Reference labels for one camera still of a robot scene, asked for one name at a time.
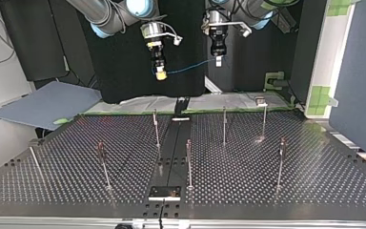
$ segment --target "gray sheet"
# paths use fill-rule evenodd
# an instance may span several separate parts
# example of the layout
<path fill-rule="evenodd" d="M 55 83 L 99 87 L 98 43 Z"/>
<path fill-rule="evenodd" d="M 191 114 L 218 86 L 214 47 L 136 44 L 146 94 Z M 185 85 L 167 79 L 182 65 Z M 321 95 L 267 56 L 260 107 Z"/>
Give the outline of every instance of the gray sheet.
<path fill-rule="evenodd" d="M 47 130 L 53 122 L 87 111 L 101 99 L 100 92 L 71 84 L 51 82 L 40 90 L 0 109 L 0 118 Z"/>
<path fill-rule="evenodd" d="M 288 104 L 276 93 L 247 94 L 203 94 L 190 99 L 187 112 L 235 109 L 257 109 L 254 98 L 264 96 L 269 108 L 288 108 Z M 100 102 L 85 112 L 85 115 L 146 114 L 157 110 L 159 113 L 174 113 L 176 98 L 164 96 L 137 97 L 120 105 Z"/>
<path fill-rule="evenodd" d="M 366 1 L 356 4 L 330 124 L 366 151 Z"/>

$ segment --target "metal post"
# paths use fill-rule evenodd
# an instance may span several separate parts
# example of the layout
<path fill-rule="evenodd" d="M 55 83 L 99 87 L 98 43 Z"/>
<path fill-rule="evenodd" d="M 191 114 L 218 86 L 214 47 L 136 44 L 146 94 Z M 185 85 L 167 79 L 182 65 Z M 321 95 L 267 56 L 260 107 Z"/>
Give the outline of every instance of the metal post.
<path fill-rule="evenodd" d="M 34 149 L 31 146 L 29 147 L 29 149 L 31 151 L 31 155 L 32 155 L 32 158 L 33 158 L 33 160 L 35 162 L 35 165 L 37 165 L 38 169 L 41 169 L 40 168 L 40 163 L 38 162 L 38 159 L 37 159 L 37 156 L 36 156 L 36 154 L 34 152 Z"/>
<path fill-rule="evenodd" d="M 261 142 L 266 137 L 267 107 L 269 105 L 266 103 L 266 99 L 264 97 L 261 97 L 261 96 L 260 97 L 256 97 L 254 100 L 255 100 L 256 106 L 258 108 L 264 108 L 264 112 L 263 112 L 263 129 L 261 131 L 260 139 L 258 140 L 258 142 Z"/>
<path fill-rule="evenodd" d="M 110 179 L 109 179 L 109 174 L 108 174 L 108 171 L 107 171 L 107 168 L 106 168 L 106 163 L 103 163 L 103 170 L 105 171 L 105 175 L 106 175 L 106 181 L 108 183 L 108 189 L 111 189 L 112 186 L 110 185 Z"/>
<path fill-rule="evenodd" d="M 156 110 L 153 112 L 153 125 L 155 126 L 155 132 L 156 132 L 156 146 L 157 146 L 157 148 L 160 148 Z"/>
<path fill-rule="evenodd" d="M 99 157 L 99 162 L 102 164 L 103 166 L 103 171 L 105 173 L 105 177 L 106 177 L 106 182 L 107 182 L 107 190 L 111 190 L 112 189 L 112 185 L 110 184 L 110 179 L 109 179 L 109 172 L 107 170 L 106 167 L 106 152 L 105 152 L 105 144 L 103 141 L 99 141 L 98 145 L 97 145 L 97 156 Z"/>
<path fill-rule="evenodd" d="M 267 117 L 267 104 L 264 107 L 264 115 L 263 115 L 263 130 L 261 133 L 261 137 L 264 139 L 265 137 L 265 132 L 266 132 L 266 117 Z"/>
<path fill-rule="evenodd" d="M 227 144 L 227 109 L 224 107 L 224 146 Z"/>
<path fill-rule="evenodd" d="M 285 159 L 285 156 L 287 155 L 287 141 L 286 141 L 285 137 L 281 138 L 279 153 L 280 153 L 280 168 L 278 170 L 277 192 L 281 189 L 281 185 L 280 185 L 281 184 L 281 174 L 282 174 L 284 159 Z"/>
<path fill-rule="evenodd" d="M 187 140 L 186 144 L 186 160 L 189 165 L 189 190 L 194 189 L 193 187 L 193 181 L 192 181 L 192 142 L 190 140 Z"/>

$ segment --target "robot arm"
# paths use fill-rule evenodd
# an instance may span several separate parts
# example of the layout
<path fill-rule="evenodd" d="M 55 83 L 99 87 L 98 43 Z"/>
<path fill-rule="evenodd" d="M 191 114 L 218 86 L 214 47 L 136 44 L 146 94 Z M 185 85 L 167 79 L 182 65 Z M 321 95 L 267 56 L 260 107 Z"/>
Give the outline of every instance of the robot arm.
<path fill-rule="evenodd" d="M 274 17 L 274 11 L 295 5 L 299 0 L 209 0 L 202 30 L 213 40 L 211 55 L 216 58 L 216 67 L 222 66 L 222 57 L 227 54 L 225 39 L 228 27 L 235 26 L 243 37 L 248 37 L 253 27 L 263 29 Z"/>
<path fill-rule="evenodd" d="M 91 22 L 93 31 L 101 38 L 113 36 L 119 31 L 124 33 L 128 26 L 139 21 L 144 22 L 141 32 L 152 53 L 151 61 L 152 67 L 156 69 L 156 78 L 167 78 L 163 38 L 173 37 L 175 46 L 180 45 L 183 38 L 170 25 L 160 21 L 163 16 L 159 16 L 155 0 L 124 0 L 121 3 L 114 3 L 112 0 L 67 1 L 85 15 Z"/>

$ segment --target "blue cable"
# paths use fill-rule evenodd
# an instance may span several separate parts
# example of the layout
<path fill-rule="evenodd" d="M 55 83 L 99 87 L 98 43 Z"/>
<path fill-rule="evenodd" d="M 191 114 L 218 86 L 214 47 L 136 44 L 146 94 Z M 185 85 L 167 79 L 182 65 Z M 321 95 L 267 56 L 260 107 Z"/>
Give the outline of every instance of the blue cable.
<path fill-rule="evenodd" d="M 171 71 L 171 72 L 168 72 L 167 74 L 183 73 L 183 72 L 185 72 L 185 71 L 188 71 L 188 70 L 190 70 L 190 69 L 197 68 L 197 67 L 199 67 L 199 66 L 201 66 L 201 65 L 203 65 L 203 64 L 209 63 L 209 62 L 214 61 L 214 60 L 215 60 L 215 59 L 204 60 L 203 62 L 200 62 L 200 63 L 198 63 L 198 64 L 191 65 L 191 66 L 189 66 L 189 67 L 187 67 L 187 68 L 185 68 L 185 69 L 176 70 L 176 71 Z"/>

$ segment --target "metal clamp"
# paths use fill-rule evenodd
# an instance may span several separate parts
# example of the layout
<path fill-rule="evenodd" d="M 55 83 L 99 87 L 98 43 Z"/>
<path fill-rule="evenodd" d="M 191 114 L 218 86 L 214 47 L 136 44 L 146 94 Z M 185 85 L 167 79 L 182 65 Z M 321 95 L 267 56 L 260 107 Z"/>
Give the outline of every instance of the metal clamp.
<path fill-rule="evenodd" d="M 252 29 L 245 22 L 218 22 L 218 23 L 211 23 L 208 26 L 209 27 L 240 26 L 242 28 L 240 32 L 243 37 L 248 37 L 250 34 L 252 34 Z"/>
<path fill-rule="evenodd" d="M 173 31 L 173 33 L 165 31 L 165 27 L 169 28 L 171 31 Z M 160 21 L 152 21 L 147 24 L 144 24 L 141 27 L 141 31 L 145 39 L 151 39 L 163 36 L 173 37 L 173 44 L 175 46 L 179 46 L 181 41 L 183 40 L 183 37 L 177 35 L 172 26 Z"/>

